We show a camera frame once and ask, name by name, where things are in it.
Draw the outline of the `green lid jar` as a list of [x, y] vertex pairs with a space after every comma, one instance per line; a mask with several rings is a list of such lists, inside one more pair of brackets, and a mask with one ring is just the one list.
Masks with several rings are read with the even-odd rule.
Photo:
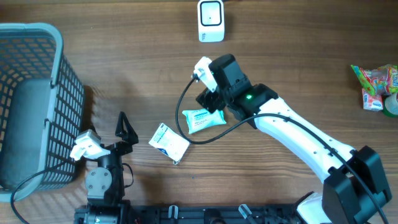
[[397, 102], [397, 93], [393, 93], [384, 98], [383, 101], [384, 108], [383, 114], [388, 117], [397, 117], [398, 115], [398, 102]]

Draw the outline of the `white plaster pack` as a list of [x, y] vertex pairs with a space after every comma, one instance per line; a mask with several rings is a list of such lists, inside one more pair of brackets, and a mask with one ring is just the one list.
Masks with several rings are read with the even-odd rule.
[[166, 124], [160, 123], [149, 144], [173, 160], [178, 165], [190, 142], [175, 133]]

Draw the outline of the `teal snack pack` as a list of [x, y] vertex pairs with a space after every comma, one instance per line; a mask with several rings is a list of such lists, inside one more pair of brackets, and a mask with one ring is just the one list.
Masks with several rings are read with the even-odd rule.
[[224, 113], [219, 110], [216, 110], [214, 113], [210, 113], [206, 109], [183, 110], [182, 114], [187, 119], [189, 134], [199, 132], [212, 126], [226, 124], [226, 121], [224, 120]]

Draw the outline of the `Haribo gummy candy bag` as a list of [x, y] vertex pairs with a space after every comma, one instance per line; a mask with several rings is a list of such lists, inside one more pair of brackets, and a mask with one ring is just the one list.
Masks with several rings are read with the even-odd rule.
[[351, 65], [361, 86], [371, 95], [391, 95], [397, 92], [397, 66], [383, 65], [374, 70], [365, 70]]

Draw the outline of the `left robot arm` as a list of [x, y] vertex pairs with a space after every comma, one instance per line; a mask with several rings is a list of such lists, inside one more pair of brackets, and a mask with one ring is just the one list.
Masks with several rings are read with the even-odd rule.
[[74, 222], [77, 224], [141, 222], [131, 202], [123, 199], [125, 189], [131, 186], [124, 183], [124, 167], [131, 166], [122, 162], [122, 156], [131, 153], [132, 146], [139, 142], [123, 111], [119, 113], [115, 136], [121, 140], [105, 147], [109, 154], [95, 159], [98, 167], [86, 176], [88, 203], [75, 210]]

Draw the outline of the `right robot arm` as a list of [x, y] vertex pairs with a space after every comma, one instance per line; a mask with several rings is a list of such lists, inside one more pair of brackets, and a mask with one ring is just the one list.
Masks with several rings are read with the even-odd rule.
[[386, 219], [382, 207], [392, 194], [376, 151], [368, 146], [357, 151], [320, 131], [274, 90], [252, 85], [231, 54], [202, 57], [193, 77], [206, 86], [197, 97], [202, 107], [229, 109], [237, 120], [281, 142], [317, 175], [322, 192], [310, 193], [296, 208], [305, 223], [367, 223], [376, 213]]

